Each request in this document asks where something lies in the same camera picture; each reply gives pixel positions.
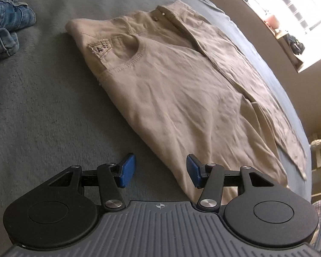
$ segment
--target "denim fabric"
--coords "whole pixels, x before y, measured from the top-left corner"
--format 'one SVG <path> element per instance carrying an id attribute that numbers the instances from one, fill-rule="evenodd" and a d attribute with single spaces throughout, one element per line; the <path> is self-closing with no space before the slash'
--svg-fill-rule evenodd
<path id="1" fill-rule="evenodd" d="M 34 12 L 24 2 L 0 0 L 0 58 L 12 56 L 19 49 L 16 30 L 32 26 Z"/>

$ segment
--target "gray bedsheet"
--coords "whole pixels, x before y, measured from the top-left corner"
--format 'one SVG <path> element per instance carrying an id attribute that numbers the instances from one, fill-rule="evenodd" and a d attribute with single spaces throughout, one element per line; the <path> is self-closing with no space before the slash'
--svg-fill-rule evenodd
<path id="1" fill-rule="evenodd" d="M 10 241 L 2 224 L 16 198 L 66 167 L 94 169 L 134 152 L 137 169 L 122 194 L 137 200 L 187 200 L 171 172 L 129 127 L 99 86 L 64 25 L 72 18 L 110 19 L 135 10 L 152 10 L 175 0 L 21 0 L 37 23 L 18 32 L 20 49 L 0 61 L 0 253 Z M 306 152 L 300 120 L 283 88 L 227 16 L 208 0 L 182 0 L 220 27 L 246 54 L 276 94 Z M 289 185 L 310 197 L 311 173 L 304 182 L 282 156 Z M 88 196 L 98 202 L 97 190 Z"/>

